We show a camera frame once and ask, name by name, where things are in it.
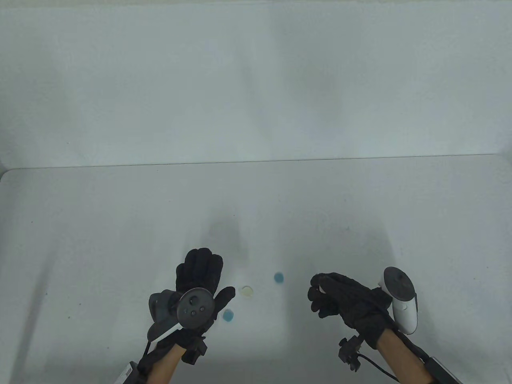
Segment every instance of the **small round token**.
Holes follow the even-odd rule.
[[[242,296],[245,296],[245,297],[251,297],[254,293],[254,291],[252,290],[251,287],[249,287],[248,285],[246,285],[245,287],[243,287],[241,290],[240,290],[240,293],[242,294]]]
[[[227,322],[230,322],[231,320],[233,320],[233,317],[234,317],[234,313],[232,310],[230,309],[226,309],[224,311],[224,313],[222,314],[222,318],[227,321]]]
[[[276,283],[282,284],[285,280],[285,277],[281,272],[276,272],[274,275],[274,280]]]

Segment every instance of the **forearm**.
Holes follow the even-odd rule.
[[[163,359],[153,365],[147,378],[147,384],[168,384],[185,352],[186,349],[175,344]]]
[[[412,353],[395,333],[386,329],[377,342],[377,350],[401,384],[430,384],[434,378],[423,362]]]

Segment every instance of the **white vr controller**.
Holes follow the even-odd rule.
[[[396,267],[387,267],[382,273],[379,287],[393,298],[393,319],[398,329],[410,335],[418,327],[418,305],[411,279]]]

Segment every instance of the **white wall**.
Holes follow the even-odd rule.
[[[512,3],[0,10],[7,168],[495,153]]]

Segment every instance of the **glove finger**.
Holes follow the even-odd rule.
[[[338,299],[342,295],[340,290],[340,283],[331,278],[330,276],[322,276],[318,281],[320,288],[328,295]]]
[[[322,299],[324,297],[327,297],[325,295],[325,293],[321,293],[320,290],[318,289],[318,287],[309,287],[309,290],[308,290],[308,300],[309,301],[314,301],[314,300],[319,300],[319,299]]]
[[[209,290],[212,294],[217,291],[219,281],[221,279],[222,267],[224,262],[222,257],[218,254],[213,254],[208,260],[208,267],[206,273],[206,279],[204,281],[204,287]]]
[[[208,261],[211,258],[211,251],[208,248],[199,248],[197,250],[196,262],[192,270],[192,279],[195,282],[204,284],[206,273],[208,271]]]
[[[337,282],[341,283],[341,284],[344,284],[344,285],[348,285],[348,286],[351,286],[351,287],[354,287],[354,288],[363,288],[364,290],[366,291],[369,291],[370,289],[365,287],[363,284],[361,284],[360,282],[354,280],[354,279],[351,279],[343,274],[339,274],[339,273],[328,273],[327,276],[329,276],[330,278],[332,278],[333,280],[336,280]]]
[[[181,263],[176,267],[176,290],[179,291],[185,285],[185,264]]]
[[[214,321],[217,320],[217,315],[214,313],[215,317],[210,317],[210,319],[203,324],[202,327],[199,327],[198,330],[201,334],[204,334],[210,327],[214,324]]]
[[[197,249],[191,249],[185,257],[185,267],[183,268],[183,281],[188,284],[194,280],[193,272],[196,265]]]
[[[330,306],[331,304],[333,304],[332,299],[330,299],[329,297],[324,295],[324,297],[322,297],[322,298],[319,298],[317,300],[313,300],[313,302],[311,303],[311,310],[313,312],[316,312],[320,308],[326,307],[326,306]]]
[[[310,281],[310,284],[313,286],[313,287],[318,287],[320,286],[320,279],[323,278],[324,276],[326,276],[327,274],[326,273],[317,273],[315,276],[313,276],[311,278],[311,281]]]
[[[217,319],[217,315],[224,307],[231,301],[235,296],[236,291],[234,287],[226,287],[222,289],[217,296],[215,296],[215,311],[214,318]]]
[[[327,316],[339,315],[338,307],[336,305],[327,305],[320,308],[318,316],[324,318]]]
[[[382,308],[388,309],[393,298],[385,293],[382,288],[374,288],[371,290],[373,300]]]

